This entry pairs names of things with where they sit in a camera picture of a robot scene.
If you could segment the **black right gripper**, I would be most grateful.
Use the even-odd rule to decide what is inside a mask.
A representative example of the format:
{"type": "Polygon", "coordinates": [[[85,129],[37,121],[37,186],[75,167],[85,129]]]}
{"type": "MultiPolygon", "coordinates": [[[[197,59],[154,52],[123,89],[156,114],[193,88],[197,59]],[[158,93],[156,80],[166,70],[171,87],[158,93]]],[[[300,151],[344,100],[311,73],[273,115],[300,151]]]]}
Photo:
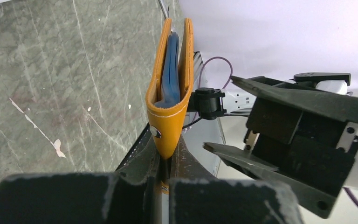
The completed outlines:
{"type": "Polygon", "coordinates": [[[288,184],[302,207],[329,218],[340,189],[358,189],[358,98],[231,80],[258,97],[247,121],[258,138],[251,152],[211,142],[203,148],[244,174],[288,184]]]}

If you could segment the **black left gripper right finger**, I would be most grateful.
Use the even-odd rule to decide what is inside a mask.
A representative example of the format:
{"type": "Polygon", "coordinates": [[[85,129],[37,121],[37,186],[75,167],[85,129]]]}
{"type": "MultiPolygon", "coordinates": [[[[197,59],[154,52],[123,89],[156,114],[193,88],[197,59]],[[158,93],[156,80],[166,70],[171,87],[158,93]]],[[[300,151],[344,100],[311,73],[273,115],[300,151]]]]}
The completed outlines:
{"type": "Polygon", "coordinates": [[[169,180],[169,223],[302,224],[297,202],[282,182],[216,178],[180,137],[169,180]]]}

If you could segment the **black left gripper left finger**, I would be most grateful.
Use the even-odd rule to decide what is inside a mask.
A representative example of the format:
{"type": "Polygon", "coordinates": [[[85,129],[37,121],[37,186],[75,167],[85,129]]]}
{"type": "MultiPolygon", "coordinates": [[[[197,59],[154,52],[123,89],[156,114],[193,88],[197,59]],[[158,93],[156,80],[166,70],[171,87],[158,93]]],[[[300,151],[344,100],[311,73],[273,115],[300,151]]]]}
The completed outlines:
{"type": "Polygon", "coordinates": [[[12,175],[0,182],[0,224],[150,224],[159,157],[151,136],[109,173],[12,175]]]}

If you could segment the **orange leather card holder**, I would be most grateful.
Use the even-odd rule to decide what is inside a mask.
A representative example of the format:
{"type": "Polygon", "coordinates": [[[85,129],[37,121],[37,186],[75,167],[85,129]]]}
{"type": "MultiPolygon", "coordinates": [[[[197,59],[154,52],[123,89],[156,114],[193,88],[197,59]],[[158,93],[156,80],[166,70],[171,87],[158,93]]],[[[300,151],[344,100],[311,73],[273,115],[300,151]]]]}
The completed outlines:
{"type": "Polygon", "coordinates": [[[193,47],[192,20],[185,18],[180,39],[172,31],[172,20],[165,19],[145,96],[150,131],[164,160],[172,157],[177,147],[193,91],[193,47]]]}

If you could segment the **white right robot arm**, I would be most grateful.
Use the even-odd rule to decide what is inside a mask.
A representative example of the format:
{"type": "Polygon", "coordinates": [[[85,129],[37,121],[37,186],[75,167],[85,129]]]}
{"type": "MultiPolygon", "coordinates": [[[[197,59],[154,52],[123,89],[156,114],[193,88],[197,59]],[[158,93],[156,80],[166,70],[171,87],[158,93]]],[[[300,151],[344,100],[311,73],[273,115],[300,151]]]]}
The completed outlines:
{"type": "Polygon", "coordinates": [[[358,97],[317,88],[349,84],[349,73],[302,73],[289,82],[233,76],[236,91],[199,88],[189,111],[247,117],[245,148],[204,143],[228,166],[289,185],[301,206],[328,218],[342,189],[358,190],[358,97]]]}

